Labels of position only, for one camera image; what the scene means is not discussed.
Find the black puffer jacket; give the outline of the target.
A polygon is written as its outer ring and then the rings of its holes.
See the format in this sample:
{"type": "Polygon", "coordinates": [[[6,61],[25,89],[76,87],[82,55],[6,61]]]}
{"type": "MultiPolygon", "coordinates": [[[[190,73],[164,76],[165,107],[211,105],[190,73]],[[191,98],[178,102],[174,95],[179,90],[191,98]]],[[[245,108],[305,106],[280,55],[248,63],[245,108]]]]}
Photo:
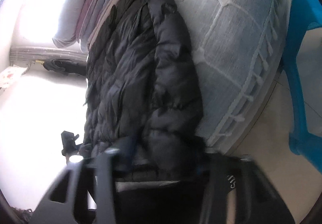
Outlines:
{"type": "Polygon", "coordinates": [[[194,171],[203,148],[195,135],[202,97],[174,0],[119,0],[89,50],[87,80],[83,157],[136,136],[138,163],[174,178],[194,171]]]}

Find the small black garment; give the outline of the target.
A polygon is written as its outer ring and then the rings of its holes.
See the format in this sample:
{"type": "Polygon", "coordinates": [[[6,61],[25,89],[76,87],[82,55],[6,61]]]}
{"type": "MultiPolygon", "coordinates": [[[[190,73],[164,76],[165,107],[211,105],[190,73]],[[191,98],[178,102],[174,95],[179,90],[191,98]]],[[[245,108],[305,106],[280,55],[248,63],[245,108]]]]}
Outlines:
{"type": "Polygon", "coordinates": [[[73,73],[80,76],[86,76],[86,64],[77,63],[69,59],[45,60],[43,67],[48,71],[54,71],[63,75],[73,73]]]}

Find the white paper sheet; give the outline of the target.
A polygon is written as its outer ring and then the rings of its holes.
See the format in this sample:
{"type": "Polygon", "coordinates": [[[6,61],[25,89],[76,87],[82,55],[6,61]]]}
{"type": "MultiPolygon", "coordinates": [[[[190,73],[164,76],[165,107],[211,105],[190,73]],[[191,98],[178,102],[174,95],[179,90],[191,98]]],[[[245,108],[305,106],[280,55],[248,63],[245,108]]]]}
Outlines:
{"type": "Polygon", "coordinates": [[[28,71],[28,67],[9,66],[1,72],[0,87],[1,90],[9,88],[21,76],[28,71]]]}

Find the grey padded headboard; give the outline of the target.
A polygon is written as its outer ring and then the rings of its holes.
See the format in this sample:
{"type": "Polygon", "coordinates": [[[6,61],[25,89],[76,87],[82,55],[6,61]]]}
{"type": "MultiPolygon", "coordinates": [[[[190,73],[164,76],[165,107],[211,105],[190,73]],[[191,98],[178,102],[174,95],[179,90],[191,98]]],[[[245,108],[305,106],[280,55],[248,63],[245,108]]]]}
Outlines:
{"type": "Polygon", "coordinates": [[[31,46],[11,47],[9,52],[9,60],[11,64],[31,63],[36,60],[47,59],[69,59],[76,62],[85,62],[87,54],[81,51],[69,49],[31,46]]]}

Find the grey pillow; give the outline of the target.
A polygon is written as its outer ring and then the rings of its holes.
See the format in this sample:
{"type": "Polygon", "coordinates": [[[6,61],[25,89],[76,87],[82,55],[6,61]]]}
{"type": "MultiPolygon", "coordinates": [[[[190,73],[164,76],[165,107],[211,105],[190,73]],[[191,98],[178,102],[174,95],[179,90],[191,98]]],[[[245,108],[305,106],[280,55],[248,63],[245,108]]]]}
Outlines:
{"type": "Polygon", "coordinates": [[[57,32],[52,38],[57,48],[69,47],[76,42],[76,26],[84,2],[85,0],[65,0],[58,19],[57,32]]]}

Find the grey quilted mattress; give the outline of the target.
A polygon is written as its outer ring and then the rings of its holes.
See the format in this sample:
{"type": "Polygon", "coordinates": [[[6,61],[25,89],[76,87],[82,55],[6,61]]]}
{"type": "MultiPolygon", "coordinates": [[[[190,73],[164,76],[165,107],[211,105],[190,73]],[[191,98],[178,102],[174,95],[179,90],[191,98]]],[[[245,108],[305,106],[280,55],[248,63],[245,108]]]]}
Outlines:
{"type": "Polygon", "coordinates": [[[175,0],[189,30],[204,116],[196,134],[226,153],[262,106],[283,52],[290,0],[175,0]]]}

